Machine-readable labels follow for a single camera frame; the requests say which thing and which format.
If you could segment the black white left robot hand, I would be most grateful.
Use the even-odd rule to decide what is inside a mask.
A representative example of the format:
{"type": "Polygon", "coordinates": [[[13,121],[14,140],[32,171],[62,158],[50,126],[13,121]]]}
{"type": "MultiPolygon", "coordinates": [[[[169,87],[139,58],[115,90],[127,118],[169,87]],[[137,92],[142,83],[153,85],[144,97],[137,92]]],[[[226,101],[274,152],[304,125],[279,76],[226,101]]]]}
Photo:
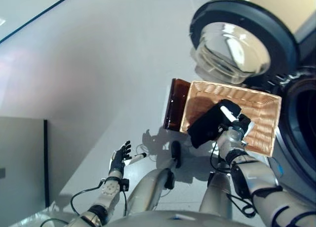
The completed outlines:
{"type": "Polygon", "coordinates": [[[114,171],[119,171],[122,174],[124,173],[124,168],[128,165],[134,164],[145,157],[147,154],[145,152],[136,154],[134,156],[130,155],[131,152],[131,143],[126,141],[120,149],[113,152],[109,164],[109,174],[114,171]]]}

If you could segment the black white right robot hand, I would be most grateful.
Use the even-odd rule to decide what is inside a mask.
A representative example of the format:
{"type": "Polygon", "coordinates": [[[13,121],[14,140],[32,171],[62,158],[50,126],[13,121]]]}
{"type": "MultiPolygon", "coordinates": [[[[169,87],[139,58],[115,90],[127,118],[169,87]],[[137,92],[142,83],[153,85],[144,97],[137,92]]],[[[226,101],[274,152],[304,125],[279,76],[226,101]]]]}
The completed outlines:
{"type": "Polygon", "coordinates": [[[228,120],[228,122],[219,125],[219,132],[227,131],[231,128],[240,134],[240,140],[243,141],[243,139],[253,129],[255,123],[242,113],[240,113],[238,117],[235,117],[233,113],[225,106],[220,106],[220,111],[228,120]]]}

